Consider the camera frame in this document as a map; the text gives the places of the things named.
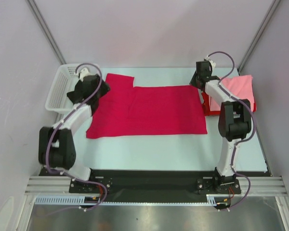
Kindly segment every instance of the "white table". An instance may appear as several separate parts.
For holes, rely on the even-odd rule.
[[[224,76],[230,68],[216,68],[214,75]],[[107,73],[135,77],[134,86],[157,87],[187,85],[195,68],[105,68]],[[222,138],[218,116],[206,117],[207,135],[162,135],[86,138],[91,119],[74,136],[77,159],[93,169],[209,171],[216,167]],[[241,145],[238,171],[267,171],[265,159],[255,135]]]

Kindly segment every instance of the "pink towel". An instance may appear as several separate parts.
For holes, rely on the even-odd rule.
[[[198,90],[192,86],[133,87],[134,77],[108,74],[87,138],[207,134]]]
[[[233,78],[225,78],[222,80],[222,83],[225,87],[229,89],[231,93],[235,96],[239,97],[240,99],[248,99],[250,101],[250,108],[254,110],[255,99],[252,93],[252,76],[237,76]],[[209,98],[210,101],[210,110],[211,111],[220,111],[221,108],[217,104],[217,102]]]

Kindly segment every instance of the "white basket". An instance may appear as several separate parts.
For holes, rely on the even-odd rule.
[[[66,114],[73,108],[73,103],[68,99],[66,94],[74,90],[79,80],[75,75],[75,69],[78,65],[79,64],[65,64],[58,68],[47,96],[45,104],[46,110]]]

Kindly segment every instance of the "gray floor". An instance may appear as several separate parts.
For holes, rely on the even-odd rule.
[[[274,197],[250,197],[231,212],[197,206],[100,206],[90,212],[35,205],[27,231],[283,231]]]

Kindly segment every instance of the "red cloth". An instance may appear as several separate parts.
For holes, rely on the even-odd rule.
[[[133,87],[134,77],[108,74],[87,138],[207,134],[198,90],[192,86]]]

